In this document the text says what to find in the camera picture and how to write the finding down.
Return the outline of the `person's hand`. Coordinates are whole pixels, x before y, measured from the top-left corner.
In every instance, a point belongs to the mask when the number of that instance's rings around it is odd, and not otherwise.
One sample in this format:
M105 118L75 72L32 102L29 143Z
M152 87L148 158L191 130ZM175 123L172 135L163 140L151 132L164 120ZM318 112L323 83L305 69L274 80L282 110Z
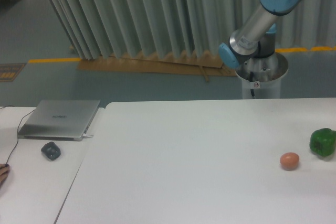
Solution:
M0 168L0 184L2 185L6 178L9 175L9 172L11 170L11 167L9 164L1 164Z

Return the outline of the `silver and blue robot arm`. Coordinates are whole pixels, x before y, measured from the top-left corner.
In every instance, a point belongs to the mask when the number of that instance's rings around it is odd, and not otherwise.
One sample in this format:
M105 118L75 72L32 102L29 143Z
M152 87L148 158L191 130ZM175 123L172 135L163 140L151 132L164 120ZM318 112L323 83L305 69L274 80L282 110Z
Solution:
M223 63L233 69L256 56L258 43L280 16L289 14L302 0L259 0L259 5L243 26L234 31L227 44L219 45Z

